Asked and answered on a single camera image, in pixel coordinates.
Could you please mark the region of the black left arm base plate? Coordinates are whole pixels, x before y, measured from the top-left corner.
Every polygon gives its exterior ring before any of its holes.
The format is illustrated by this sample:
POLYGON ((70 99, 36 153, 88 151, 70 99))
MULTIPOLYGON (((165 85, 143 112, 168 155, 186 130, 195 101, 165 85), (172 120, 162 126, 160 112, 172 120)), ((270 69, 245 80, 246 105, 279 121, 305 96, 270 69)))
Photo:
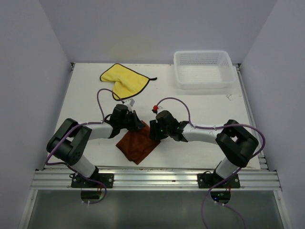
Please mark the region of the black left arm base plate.
POLYGON ((95 180, 103 183, 106 188, 112 188, 113 182, 114 182, 114 174, 112 173, 95 173, 90 178, 84 179, 80 175, 77 175, 75 173, 70 174, 69 178, 72 179, 71 181, 71 187, 72 188, 98 188, 101 187, 96 182, 89 181, 95 180))

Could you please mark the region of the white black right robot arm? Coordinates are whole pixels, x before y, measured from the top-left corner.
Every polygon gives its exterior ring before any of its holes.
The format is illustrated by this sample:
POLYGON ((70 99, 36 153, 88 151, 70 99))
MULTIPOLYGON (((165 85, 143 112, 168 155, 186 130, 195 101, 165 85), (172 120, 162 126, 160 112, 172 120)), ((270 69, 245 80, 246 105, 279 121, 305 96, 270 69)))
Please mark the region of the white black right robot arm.
POLYGON ((167 110, 158 112, 150 121, 149 137, 152 140, 170 137, 177 142, 204 142, 219 146, 225 158, 207 180, 217 187, 224 187, 229 176, 246 167, 258 147, 257 138, 235 120, 230 119, 223 126, 195 126, 190 121, 177 121, 167 110))

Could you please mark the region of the brown microfiber towel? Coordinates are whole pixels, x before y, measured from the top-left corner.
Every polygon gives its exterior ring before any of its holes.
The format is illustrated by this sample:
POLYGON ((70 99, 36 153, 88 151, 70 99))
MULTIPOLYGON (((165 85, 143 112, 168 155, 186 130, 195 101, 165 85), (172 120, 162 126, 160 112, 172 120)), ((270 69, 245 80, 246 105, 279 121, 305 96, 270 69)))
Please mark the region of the brown microfiber towel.
POLYGON ((141 122, 144 128, 128 131, 116 144, 125 157, 136 165, 139 165, 161 142, 150 139, 150 127, 144 121, 141 122))

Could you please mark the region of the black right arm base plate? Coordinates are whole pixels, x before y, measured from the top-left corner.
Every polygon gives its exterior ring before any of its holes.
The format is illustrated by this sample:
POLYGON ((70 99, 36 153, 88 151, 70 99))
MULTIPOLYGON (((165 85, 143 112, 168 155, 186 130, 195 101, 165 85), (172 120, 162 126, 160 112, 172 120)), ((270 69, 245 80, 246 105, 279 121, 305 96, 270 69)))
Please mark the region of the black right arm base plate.
POLYGON ((198 182, 198 187, 199 188, 211 188, 212 186, 216 185, 217 183, 220 182, 218 186, 215 188, 240 188, 240 181, 239 181, 239 176, 236 174, 232 176, 230 179, 227 181, 224 181, 223 178, 218 176, 215 173, 210 173, 208 171, 204 173, 197 174, 197 182, 198 182))

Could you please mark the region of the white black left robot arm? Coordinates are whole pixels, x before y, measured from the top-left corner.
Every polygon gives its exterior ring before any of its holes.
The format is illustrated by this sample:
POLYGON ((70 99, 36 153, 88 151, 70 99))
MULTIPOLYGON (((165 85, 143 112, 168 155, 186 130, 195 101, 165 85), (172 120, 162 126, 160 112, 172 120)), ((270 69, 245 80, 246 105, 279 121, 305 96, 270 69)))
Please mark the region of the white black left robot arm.
POLYGON ((49 140, 46 150, 49 153, 45 164, 51 165, 49 159, 54 156, 61 164, 72 168, 82 175, 82 181, 88 187, 98 184, 97 168, 84 155, 88 141, 111 139, 122 129, 137 131, 144 128, 136 112, 130 105, 118 104, 108 119, 99 122, 78 123, 67 118, 49 140))

